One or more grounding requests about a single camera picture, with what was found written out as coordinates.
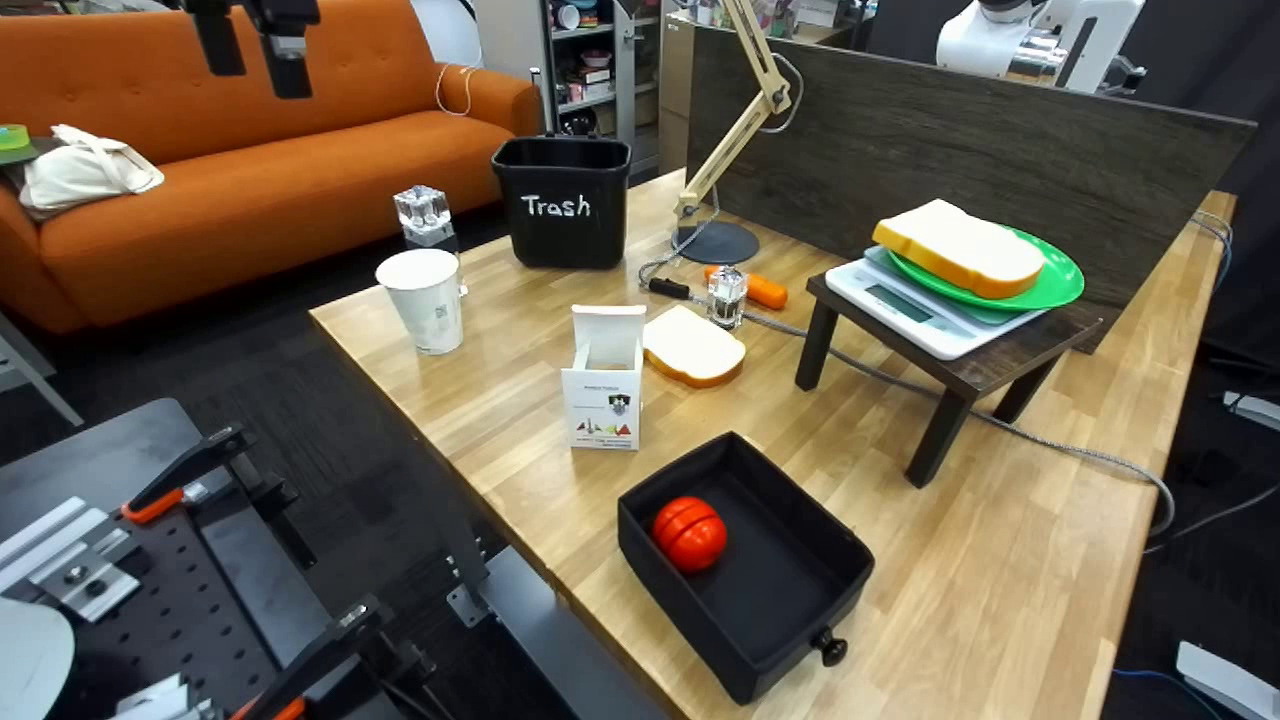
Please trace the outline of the red tomato toy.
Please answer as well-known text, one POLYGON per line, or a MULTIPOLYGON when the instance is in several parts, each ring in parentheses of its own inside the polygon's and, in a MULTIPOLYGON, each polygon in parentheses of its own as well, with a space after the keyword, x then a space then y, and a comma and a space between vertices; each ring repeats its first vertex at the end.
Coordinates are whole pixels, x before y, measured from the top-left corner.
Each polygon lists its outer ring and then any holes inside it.
POLYGON ((727 550, 727 524, 709 501, 675 495, 653 515, 653 539, 678 570, 697 574, 727 550))

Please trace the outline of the flat bread slice toy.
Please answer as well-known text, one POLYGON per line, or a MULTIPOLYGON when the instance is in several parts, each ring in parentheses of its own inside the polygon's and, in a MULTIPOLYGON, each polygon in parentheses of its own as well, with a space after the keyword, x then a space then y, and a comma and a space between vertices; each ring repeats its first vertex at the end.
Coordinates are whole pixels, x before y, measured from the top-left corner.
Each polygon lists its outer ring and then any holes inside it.
POLYGON ((644 350, 656 369, 692 384, 727 378, 744 363, 744 344, 692 308, 668 308, 647 319, 644 350))

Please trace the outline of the thick bread slice toy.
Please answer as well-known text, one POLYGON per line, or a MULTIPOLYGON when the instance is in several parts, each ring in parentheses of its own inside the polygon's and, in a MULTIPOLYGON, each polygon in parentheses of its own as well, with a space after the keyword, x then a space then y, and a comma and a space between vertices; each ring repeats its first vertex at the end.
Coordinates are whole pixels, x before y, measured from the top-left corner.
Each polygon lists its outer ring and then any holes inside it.
POLYGON ((872 227, 872 238, 915 268, 991 298, 1031 288, 1043 273, 1043 252, 1037 245, 947 201, 925 201, 884 214, 872 227))

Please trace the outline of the white open carton box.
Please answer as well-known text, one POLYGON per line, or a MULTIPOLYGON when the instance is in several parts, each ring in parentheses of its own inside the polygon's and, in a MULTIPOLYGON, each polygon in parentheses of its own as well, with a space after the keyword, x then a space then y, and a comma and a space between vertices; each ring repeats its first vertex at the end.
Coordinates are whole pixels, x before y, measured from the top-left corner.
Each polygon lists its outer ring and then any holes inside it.
POLYGON ((637 446, 644 399, 644 308, 577 304, 570 358, 559 372, 559 389, 577 446, 637 446))

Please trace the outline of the small glass jar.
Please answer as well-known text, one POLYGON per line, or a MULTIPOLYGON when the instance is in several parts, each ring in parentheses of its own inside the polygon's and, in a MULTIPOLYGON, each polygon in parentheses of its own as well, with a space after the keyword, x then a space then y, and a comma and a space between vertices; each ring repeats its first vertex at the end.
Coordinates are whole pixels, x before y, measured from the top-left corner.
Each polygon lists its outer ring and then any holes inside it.
POLYGON ((709 317, 716 328, 735 328, 749 304, 749 276, 730 264, 716 264, 709 276, 709 317))

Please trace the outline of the white paper cup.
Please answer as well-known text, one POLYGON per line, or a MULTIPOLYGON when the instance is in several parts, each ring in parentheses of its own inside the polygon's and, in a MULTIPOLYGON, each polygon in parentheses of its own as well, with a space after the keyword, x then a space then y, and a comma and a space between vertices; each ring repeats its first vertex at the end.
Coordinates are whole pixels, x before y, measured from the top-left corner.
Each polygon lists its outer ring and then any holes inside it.
POLYGON ((461 258, 445 247, 409 247, 376 264, 404 332, 419 350, 449 354, 462 344, 461 258))

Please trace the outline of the black rectangular tray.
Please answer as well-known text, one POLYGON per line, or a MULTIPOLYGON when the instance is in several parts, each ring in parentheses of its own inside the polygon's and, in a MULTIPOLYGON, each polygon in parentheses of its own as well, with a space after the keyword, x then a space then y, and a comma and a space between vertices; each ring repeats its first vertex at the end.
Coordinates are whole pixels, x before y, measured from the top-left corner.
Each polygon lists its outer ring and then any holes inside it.
POLYGON ((874 554, 744 437, 722 431, 628 486, 615 526, 641 582, 735 703, 762 695, 809 650, 825 662, 846 657, 834 625, 874 554), (656 519, 678 501, 704 501, 722 519, 727 548, 704 570, 675 568, 656 539, 656 519))

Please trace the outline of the dark wooden divider board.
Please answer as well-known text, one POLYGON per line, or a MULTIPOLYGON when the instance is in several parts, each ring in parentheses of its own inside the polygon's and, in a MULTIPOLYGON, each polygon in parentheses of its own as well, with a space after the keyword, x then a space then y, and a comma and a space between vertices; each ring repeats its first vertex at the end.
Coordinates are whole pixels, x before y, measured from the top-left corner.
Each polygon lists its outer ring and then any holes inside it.
POLYGON ((774 38, 795 116, 716 184, 722 212, 834 257, 880 214, 951 201, 1050 238, 1084 268, 1076 308, 1112 322, 1255 125, 1169 104, 963 76, 774 38))

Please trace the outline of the grey storage shelf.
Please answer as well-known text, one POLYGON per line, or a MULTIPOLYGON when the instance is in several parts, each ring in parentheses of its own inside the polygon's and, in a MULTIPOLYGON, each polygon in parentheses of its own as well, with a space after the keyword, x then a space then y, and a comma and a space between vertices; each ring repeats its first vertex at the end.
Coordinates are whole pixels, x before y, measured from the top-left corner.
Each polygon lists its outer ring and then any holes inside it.
POLYGON ((543 0, 552 129, 633 139, 656 125, 660 0, 543 0))

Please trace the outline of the white kitchen scale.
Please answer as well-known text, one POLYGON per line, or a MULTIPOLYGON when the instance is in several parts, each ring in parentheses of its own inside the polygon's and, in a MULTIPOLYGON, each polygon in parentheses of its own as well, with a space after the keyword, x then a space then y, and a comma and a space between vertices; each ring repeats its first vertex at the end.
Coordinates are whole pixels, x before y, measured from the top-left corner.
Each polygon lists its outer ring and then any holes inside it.
POLYGON ((825 285, 861 310, 887 322, 935 358, 960 358, 1023 322, 1031 310, 963 308, 910 276, 905 276, 884 247, 825 273, 825 285))

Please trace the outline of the small dark wooden stool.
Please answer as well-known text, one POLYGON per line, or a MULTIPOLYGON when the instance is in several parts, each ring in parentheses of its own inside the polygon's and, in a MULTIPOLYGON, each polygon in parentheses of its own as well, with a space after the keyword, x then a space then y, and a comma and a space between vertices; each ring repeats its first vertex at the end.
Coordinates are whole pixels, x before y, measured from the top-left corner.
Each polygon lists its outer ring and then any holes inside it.
POLYGON ((915 486, 929 486, 932 477, 938 472, 951 439, 963 427, 963 414, 971 405, 986 390, 999 390, 996 414, 1017 418, 1037 389, 1048 378, 1054 358, 1063 350, 1084 350, 1100 340, 1105 319, 1095 310, 1076 310, 1076 308, 1054 308, 1048 317, 1037 317, 1007 334, 960 354, 960 358, 935 358, 901 332, 893 332, 884 319, 872 310, 857 308, 845 298, 825 276, 809 279, 812 290, 812 317, 795 363, 795 384, 812 390, 821 384, 825 358, 832 350, 832 332, 839 319, 861 322, 866 334, 901 350, 908 363, 915 363, 925 375, 938 378, 944 390, 935 399, 935 411, 905 467, 905 477, 915 486))

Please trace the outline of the orange sofa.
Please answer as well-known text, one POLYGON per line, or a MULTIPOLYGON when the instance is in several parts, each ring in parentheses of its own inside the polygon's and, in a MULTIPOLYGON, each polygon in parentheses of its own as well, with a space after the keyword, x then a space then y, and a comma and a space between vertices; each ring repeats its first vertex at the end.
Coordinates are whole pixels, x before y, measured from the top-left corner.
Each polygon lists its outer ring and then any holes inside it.
POLYGON ((2 14, 0 118, 112 134, 162 184, 48 218, 0 190, 0 308, 114 328, 385 238, 411 184, 475 212, 494 147, 539 129, 526 80, 434 59, 409 0, 318 0, 306 80, 274 95, 260 53, 215 76, 181 13, 2 14))

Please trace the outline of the green plate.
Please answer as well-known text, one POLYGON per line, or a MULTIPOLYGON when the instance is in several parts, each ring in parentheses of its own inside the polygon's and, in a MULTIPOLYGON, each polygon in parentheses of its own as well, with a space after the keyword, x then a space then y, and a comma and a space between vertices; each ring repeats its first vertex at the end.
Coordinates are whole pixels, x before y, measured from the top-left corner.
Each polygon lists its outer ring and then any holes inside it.
POLYGON ((955 304, 984 308, 984 310, 1048 310, 1048 308, 1076 304, 1087 288, 1084 268, 1066 252, 1060 252, 1054 245, 1048 245, 1031 232, 1023 232, 1023 245, 1031 245, 1043 257, 1043 268, 1026 288, 1019 288, 1010 296, 969 290, 960 285, 932 276, 929 268, 919 268, 905 257, 887 257, 887 264, 897 273, 905 273, 910 285, 919 285, 935 296, 947 296, 955 304))

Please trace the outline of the white cloth bag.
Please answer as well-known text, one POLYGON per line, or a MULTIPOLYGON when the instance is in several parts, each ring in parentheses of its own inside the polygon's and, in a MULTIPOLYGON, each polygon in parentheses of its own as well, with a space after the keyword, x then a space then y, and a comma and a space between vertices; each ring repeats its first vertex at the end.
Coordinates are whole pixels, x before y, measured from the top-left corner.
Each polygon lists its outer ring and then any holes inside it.
POLYGON ((158 184, 162 172, 133 145, 55 125, 51 147, 18 176, 18 208, 48 218, 91 201, 142 197, 158 184))

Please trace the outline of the green object on sofa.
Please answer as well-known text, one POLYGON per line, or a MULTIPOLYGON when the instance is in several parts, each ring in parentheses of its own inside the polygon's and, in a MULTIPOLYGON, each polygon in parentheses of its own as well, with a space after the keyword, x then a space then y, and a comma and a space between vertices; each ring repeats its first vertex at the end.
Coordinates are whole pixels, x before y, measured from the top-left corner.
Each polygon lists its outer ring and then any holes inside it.
POLYGON ((25 164, 36 154, 36 145, 25 125, 0 125, 0 164, 25 164))

